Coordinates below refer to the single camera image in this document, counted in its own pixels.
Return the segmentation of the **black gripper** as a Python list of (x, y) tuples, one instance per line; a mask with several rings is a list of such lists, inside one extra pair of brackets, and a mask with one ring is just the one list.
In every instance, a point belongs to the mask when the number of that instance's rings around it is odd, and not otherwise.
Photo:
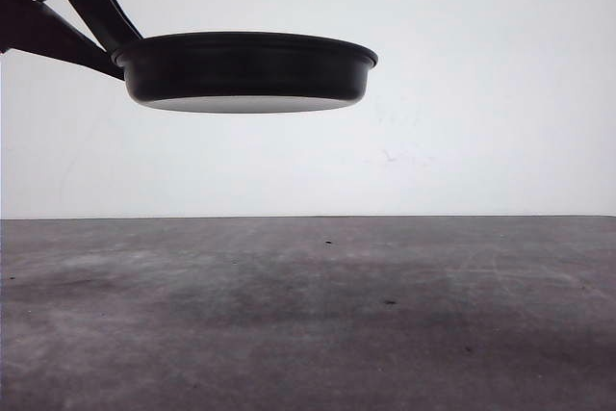
[[(1, 0), (1, 51), (15, 49), (81, 65), (124, 80), (111, 57), (45, 5), (46, 0)], [(68, 0), (107, 52), (142, 39), (116, 0)]]

